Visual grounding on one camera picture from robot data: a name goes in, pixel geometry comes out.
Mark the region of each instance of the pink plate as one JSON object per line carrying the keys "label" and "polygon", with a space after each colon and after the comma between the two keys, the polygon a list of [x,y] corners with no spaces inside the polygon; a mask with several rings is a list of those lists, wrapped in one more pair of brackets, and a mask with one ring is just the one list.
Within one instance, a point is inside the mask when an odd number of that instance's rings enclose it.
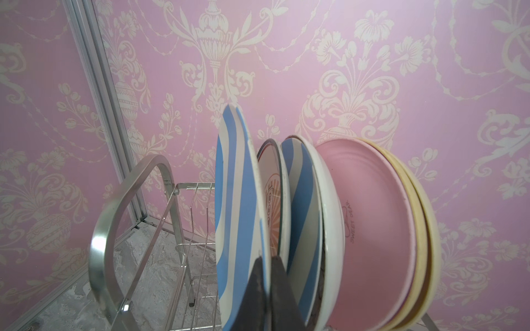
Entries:
{"label": "pink plate", "polygon": [[316,148],[342,205],[346,251],[339,297],[328,324],[338,331],[383,327],[409,292],[416,263],[414,219],[392,165],[359,140]]}

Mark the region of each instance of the ceramic plate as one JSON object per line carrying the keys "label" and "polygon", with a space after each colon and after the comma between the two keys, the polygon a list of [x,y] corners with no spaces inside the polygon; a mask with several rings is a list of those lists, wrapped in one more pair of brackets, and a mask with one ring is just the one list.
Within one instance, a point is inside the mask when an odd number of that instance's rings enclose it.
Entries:
{"label": "ceramic plate", "polygon": [[421,206],[423,207],[423,213],[425,215],[427,223],[427,235],[428,235],[428,256],[427,256],[427,272],[425,276],[425,281],[423,283],[423,288],[421,289],[420,296],[418,301],[412,308],[411,312],[403,322],[399,323],[395,330],[406,330],[415,324],[429,308],[434,296],[436,294],[438,283],[440,281],[441,273],[441,244],[440,244],[440,234],[438,232],[438,225],[436,223],[436,217],[434,210],[432,209],[429,197],[425,193],[423,186],[419,180],[414,176],[412,171],[399,161],[407,172],[412,184],[416,188],[416,192],[420,198]]}
{"label": "ceramic plate", "polygon": [[331,140],[316,149],[335,183],[346,239],[340,291],[328,324],[340,331],[378,330],[399,311],[414,276],[409,198],[392,165],[365,142]]}
{"label": "ceramic plate", "polygon": [[342,278],[342,265],[345,251],[344,217],[342,207],[335,189],[333,178],[328,166],[315,147],[302,137],[295,136],[301,140],[307,148],[316,173],[317,183],[320,189],[322,201],[322,218],[324,224],[324,253],[322,263],[323,288],[319,289],[320,311],[315,321],[315,330],[322,330],[328,322],[331,312],[339,295]]}
{"label": "ceramic plate", "polygon": [[267,139],[258,151],[271,256],[279,255],[287,270],[291,236],[289,177],[284,155],[274,139]]}
{"label": "ceramic plate", "polygon": [[230,330],[254,261],[263,257],[270,293],[270,249],[258,159],[241,111],[228,105],[219,124],[215,164],[215,256],[223,329]]}
{"label": "ceramic plate", "polygon": [[416,305],[420,292],[423,288],[425,281],[425,274],[427,271],[427,256],[428,256],[428,243],[427,243],[427,226],[425,224],[425,217],[423,214],[423,208],[421,207],[420,199],[412,185],[412,182],[407,175],[402,164],[398,161],[398,158],[390,153],[388,150],[378,146],[377,144],[361,139],[367,144],[377,149],[394,167],[397,175],[399,176],[403,187],[407,192],[409,201],[412,208],[412,216],[414,217],[414,228],[416,230],[416,268],[414,269],[414,278],[412,279],[412,285],[410,286],[409,294],[405,299],[405,302],[401,306],[400,310],[394,317],[379,331],[388,331],[396,327],[399,323],[403,322],[409,315],[413,307]]}
{"label": "ceramic plate", "polygon": [[311,315],[322,259],[322,206],[311,156],[301,140],[281,144],[289,176],[291,234],[287,276],[302,318]]}

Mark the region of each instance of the metal wall trim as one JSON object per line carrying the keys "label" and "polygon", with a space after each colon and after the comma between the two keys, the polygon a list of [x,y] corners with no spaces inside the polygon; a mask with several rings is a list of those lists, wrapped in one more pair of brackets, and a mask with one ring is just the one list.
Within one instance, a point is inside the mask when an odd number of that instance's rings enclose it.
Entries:
{"label": "metal wall trim", "polygon": [[[103,46],[96,13],[91,0],[63,0],[63,5],[79,50],[86,78],[89,81],[98,115],[105,127],[105,135],[119,181],[122,182],[136,162],[127,138],[118,96],[112,80],[109,62]],[[132,200],[133,223],[147,217],[141,191]]]}

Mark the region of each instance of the pink wallpaper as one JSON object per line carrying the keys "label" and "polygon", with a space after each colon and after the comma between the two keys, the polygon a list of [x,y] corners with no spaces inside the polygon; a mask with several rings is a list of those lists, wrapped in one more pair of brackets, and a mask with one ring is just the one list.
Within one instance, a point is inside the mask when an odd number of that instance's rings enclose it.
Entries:
{"label": "pink wallpaper", "polygon": [[[162,153],[177,181],[213,181],[227,102],[256,144],[372,139],[408,163],[436,210],[440,330],[530,324],[529,2],[94,4],[137,159]],[[155,174],[145,186],[154,216],[161,184]],[[206,201],[194,216],[203,236]]]}
{"label": "pink wallpaper", "polygon": [[86,263],[118,184],[60,1],[0,3],[0,329]]}

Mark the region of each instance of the dish rack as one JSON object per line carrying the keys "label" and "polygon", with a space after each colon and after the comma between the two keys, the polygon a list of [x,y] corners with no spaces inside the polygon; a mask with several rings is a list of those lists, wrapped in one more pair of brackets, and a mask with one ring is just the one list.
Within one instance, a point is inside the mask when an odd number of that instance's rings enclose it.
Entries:
{"label": "dish rack", "polygon": [[[121,220],[127,206],[130,204],[132,199],[136,196],[140,190],[142,184],[146,181],[151,171],[157,167],[162,175],[164,183],[164,194],[167,198],[167,204],[162,213],[161,219],[155,225],[155,231],[151,237],[151,240],[140,260],[138,270],[136,271],[134,278],[124,294],[114,272],[114,242],[116,241],[116,235],[118,230],[118,224]],[[181,227],[180,211],[178,207],[177,197],[181,190],[193,191],[193,198],[190,203],[190,220],[192,232],[189,238],[185,237]],[[197,191],[208,190],[208,202],[206,204],[206,215],[208,214],[208,207],[211,197],[211,192],[215,190],[215,183],[178,183],[175,184],[171,166],[169,161],[162,155],[148,155],[144,157],[135,168],[129,173],[125,180],[120,184],[114,195],[110,198],[108,204],[104,207],[94,229],[89,253],[89,279],[92,291],[96,300],[100,305],[100,309],[106,316],[107,321],[111,325],[111,331],[140,331],[140,328],[135,321],[132,314],[133,302],[131,301],[133,294],[138,285],[138,281],[146,267],[149,256],[153,250],[155,242],[161,232],[166,230],[173,232],[176,241],[176,251],[180,259],[180,276],[178,277],[176,287],[173,291],[173,296],[170,301],[169,307],[165,314],[164,331],[192,331],[192,330],[205,330],[205,331],[216,331],[222,330],[220,324],[216,324],[218,319],[218,295],[208,293],[206,287],[206,293],[200,296],[201,283],[208,279],[216,278],[216,273],[205,273],[205,260],[207,252],[215,251],[215,242],[210,241],[209,238],[209,222],[207,222],[206,238],[200,238],[200,242],[195,240],[195,223],[193,220],[193,202],[197,195]],[[166,222],[167,216],[171,217],[172,229],[166,229],[170,226]],[[190,248],[198,247],[202,249],[202,264],[200,266],[200,272],[196,275],[192,275],[190,271],[190,263],[188,261]],[[194,284],[197,284],[197,293],[194,290]],[[183,314],[178,314],[180,318],[180,328],[173,328],[175,323],[175,315],[177,314],[177,308],[179,306],[182,292],[185,288],[187,295],[187,305]],[[211,317],[211,323],[206,326],[194,325],[196,322],[196,314],[198,307],[201,307],[204,302],[210,301],[212,309],[209,312]],[[432,319],[425,314],[422,317],[422,321],[428,331],[439,331]]]}

